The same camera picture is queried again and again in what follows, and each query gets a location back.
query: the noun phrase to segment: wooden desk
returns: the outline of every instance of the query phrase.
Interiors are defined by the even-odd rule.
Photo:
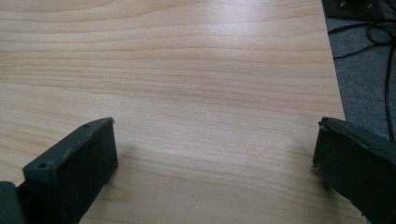
[[[363,223],[311,172],[342,118],[321,4],[0,1],[0,176],[112,116],[81,223]]]

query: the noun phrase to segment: black cable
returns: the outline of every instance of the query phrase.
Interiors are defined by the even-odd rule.
[[[396,27],[391,26],[389,24],[396,24],[396,20],[381,21],[381,22],[374,22],[374,23],[365,22],[365,23],[353,24],[353,25],[335,28],[333,30],[330,30],[328,33],[329,33],[329,35],[333,35],[333,34],[344,32],[344,31],[350,30],[350,29],[366,27],[366,37],[368,40],[370,40],[373,43],[373,45],[369,45],[363,49],[359,49],[357,51],[350,52],[343,56],[334,57],[335,60],[350,57],[350,56],[362,53],[368,49],[372,49],[372,48],[376,48],[376,47],[390,46],[388,62],[387,62],[387,72],[385,75],[385,113],[386,113],[386,117],[387,117],[389,140],[390,140],[390,142],[395,143],[392,120],[391,120],[391,115],[390,115],[389,83],[390,83],[390,72],[391,72],[391,67],[392,67],[393,54],[394,54],[394,49],[396,48],[396,36],[390,31],[390,29],[395,29]],[[384,40],[384,41],[376,40],[372,35],[373,29],[378,29],[378,30],[385,32],[389,36],[389,39]]]
[[[389,83],[390,83],[390,71],[392,68],[392,59],[393,59],[393,51],[394,51],[394,40],[390,45],[390,51],[388,56],[388,64],[387,64],[387,73],[385,76],[385,113],[387,115],[387,124],[388,124],[388,132],[390,142],[395,143],[395,137],[393,134],[393,126],[392,126],[392,118],[390,116],[390,105],[389,105]]]

